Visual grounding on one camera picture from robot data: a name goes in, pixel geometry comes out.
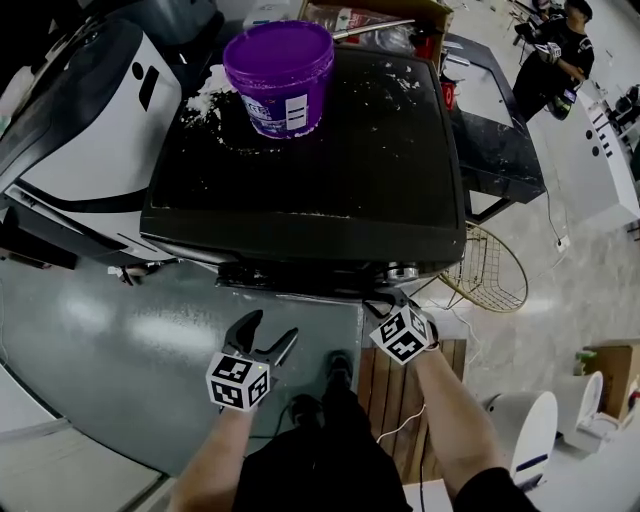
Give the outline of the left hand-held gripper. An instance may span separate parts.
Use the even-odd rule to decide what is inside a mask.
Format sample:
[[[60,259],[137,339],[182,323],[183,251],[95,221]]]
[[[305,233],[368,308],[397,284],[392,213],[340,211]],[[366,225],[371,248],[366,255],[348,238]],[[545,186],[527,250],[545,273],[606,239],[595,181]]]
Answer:
[[[222,352],[214,353],[206,373],[207,390],[213,404],[251,411],[270,392],[270,366],[284,363],[297,342],[299,329],[288,330],[269,349],[261,351],[260,362],[241,358],[251,355],[262,317],[262,310],[241,317],[227,330]]]

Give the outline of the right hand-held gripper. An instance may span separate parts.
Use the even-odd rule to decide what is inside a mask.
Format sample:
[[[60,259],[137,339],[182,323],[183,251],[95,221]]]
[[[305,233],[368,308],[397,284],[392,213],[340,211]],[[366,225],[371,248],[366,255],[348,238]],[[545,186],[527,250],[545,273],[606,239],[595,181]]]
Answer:
[[[410,303],[411,298],[400,288],[376,290],[374,299],[362,302],[371,322],[381,323],[369,334],[370,339],[402,366],[422,352],[439,348],[439,334],[433,316]],[[400,308],[395,308],[390,315],[390,306]]]

